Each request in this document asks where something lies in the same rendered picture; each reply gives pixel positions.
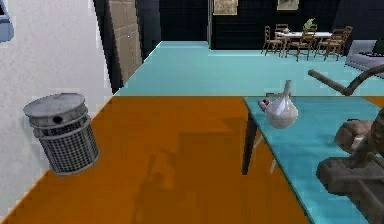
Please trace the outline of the clear round glass vase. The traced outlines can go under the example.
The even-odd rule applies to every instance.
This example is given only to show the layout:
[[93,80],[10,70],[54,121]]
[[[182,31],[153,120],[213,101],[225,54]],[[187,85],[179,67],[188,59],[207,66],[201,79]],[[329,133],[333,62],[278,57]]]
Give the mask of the clear round glass vase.
[[298,117],[298,110],[289,97],[290,84],[287,80],[282,95],[266,107],[266,119],[275,129],[290,127]]

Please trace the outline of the framed picture with beige print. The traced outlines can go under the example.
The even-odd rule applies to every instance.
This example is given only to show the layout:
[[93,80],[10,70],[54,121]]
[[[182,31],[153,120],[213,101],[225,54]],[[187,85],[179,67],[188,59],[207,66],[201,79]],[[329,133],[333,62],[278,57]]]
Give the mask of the framed picture with beige print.
[[215,16],[234,16],[237,14],[238,0],[213,0]]

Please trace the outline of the teal table with dark legs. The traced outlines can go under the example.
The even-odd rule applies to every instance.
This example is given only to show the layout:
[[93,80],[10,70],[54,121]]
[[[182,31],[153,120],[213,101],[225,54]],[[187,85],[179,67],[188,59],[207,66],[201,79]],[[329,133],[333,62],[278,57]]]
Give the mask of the teal table with dark legs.
[[245,97],[248,110],[241,173],[247,174],[257,133],[270,151],[311,224],[368,224],[346,196],[327,192],[316,177],[318,164],[345,157],[335,143],[338,128],[350,118],[372,120],[379,107],[361,97],[294,97],[298,118],[286,129],[275,129],[258,107],[257,97]]

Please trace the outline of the grey mesh waste bin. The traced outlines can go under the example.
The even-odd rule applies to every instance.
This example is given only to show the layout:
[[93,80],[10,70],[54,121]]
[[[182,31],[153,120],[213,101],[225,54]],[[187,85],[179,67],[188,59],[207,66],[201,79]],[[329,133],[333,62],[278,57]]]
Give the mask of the grey mesh waste bin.
[[100,151],[83,95],[49,95],[30,102],[23,112],[54,174],[73,175],[96,163]]

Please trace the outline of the framed picture with pale print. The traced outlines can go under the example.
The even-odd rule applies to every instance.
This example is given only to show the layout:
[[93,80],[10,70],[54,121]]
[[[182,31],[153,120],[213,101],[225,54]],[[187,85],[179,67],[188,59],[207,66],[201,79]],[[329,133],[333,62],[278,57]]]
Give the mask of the framed picture with pale print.
[[278,11],[296,11],[299,8],[299,0],[278,0]]

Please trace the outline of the green house plant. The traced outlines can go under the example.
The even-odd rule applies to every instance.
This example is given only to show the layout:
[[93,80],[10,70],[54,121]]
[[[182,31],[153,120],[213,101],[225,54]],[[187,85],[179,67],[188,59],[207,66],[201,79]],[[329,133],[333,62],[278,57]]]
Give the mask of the green house plant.
[[315,32],[317,30],[316,26],[313,24],[314,18],[308,19],[303,25],[303,32]]

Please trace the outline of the white dining table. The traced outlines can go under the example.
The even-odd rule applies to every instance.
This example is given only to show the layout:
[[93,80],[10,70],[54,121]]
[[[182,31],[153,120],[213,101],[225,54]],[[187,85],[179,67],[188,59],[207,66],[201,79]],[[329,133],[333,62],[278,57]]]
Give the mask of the white dining table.
[[[283,49],[280,53],[281,56],[284,56],[288,51],[288,41],[291,39],[300,39],[303,35],[302,32],[275,32],[275,35],[283,41]],[[313,35],[316,39],[330,38],[330,32],[310,32],[310,35]]]

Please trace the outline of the brown rounded stone lump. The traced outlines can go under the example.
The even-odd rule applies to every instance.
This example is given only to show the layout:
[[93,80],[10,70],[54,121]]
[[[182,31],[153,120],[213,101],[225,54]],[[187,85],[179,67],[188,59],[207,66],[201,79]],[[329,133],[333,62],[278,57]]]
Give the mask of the brown rounded stone lump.
[[345,152],[352,154],[371,129],[372,120],[348,119],[338,129],[334,142]]

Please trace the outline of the grey sofa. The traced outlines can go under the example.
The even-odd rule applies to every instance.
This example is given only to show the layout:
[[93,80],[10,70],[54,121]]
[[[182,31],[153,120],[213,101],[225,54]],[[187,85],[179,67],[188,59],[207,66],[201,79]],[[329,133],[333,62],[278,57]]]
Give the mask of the grey sofa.
[[345,64],[361,71],[384,65],[384,39],[353,40]]

